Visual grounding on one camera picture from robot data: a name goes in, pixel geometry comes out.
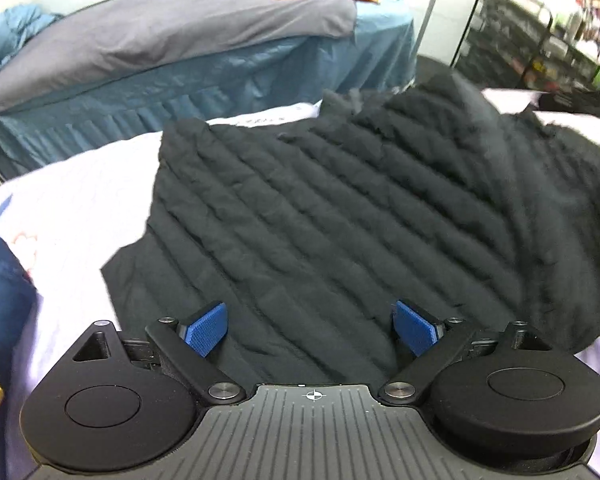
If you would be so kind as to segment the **black garment white lettering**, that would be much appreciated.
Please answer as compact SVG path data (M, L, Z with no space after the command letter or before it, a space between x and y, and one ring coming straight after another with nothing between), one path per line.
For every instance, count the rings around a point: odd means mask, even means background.
M600 91L543 92L536 108L541 112L600 117Z

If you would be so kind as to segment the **black metal shelf rack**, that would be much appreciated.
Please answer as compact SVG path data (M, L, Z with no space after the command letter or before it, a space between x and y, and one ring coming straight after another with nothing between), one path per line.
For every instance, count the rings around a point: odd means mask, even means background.
M594 90L600 0L574 0L568 15L540 0L475 0L451 66L481 87Z

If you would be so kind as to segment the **black quilted jacket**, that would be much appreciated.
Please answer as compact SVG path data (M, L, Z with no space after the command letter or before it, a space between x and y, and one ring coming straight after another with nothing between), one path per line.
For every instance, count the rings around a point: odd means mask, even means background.
M600 148L456 75L285 125L183 120L102 276L132 336L224 302L211 359L244 387L382 384L405 361L398 300L579 352L600 336Z

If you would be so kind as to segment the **light blue duvet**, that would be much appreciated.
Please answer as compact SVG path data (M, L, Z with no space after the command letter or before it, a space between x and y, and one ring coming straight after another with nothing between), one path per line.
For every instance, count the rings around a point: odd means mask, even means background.
M24 45L46 27L61 20L58 13L45 12L38 4L20 4L0 14L0 71Z

